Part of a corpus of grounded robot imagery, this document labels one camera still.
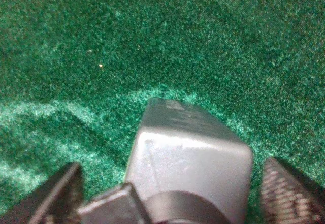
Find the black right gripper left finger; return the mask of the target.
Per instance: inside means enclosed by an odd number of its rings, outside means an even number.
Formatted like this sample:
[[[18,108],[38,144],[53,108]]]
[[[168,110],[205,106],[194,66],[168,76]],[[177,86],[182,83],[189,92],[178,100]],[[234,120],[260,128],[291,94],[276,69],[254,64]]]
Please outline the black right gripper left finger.
[[[71,162],[3,214],[1,223],[81,223],[82,203],[82,167]]]

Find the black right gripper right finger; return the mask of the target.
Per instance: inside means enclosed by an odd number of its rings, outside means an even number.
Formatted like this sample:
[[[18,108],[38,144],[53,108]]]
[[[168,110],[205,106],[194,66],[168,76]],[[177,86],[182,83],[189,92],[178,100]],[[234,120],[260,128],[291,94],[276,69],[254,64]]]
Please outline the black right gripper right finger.
[[[324,223],[324,187],[278,157],[264,163],[260,202],[266,223]]]

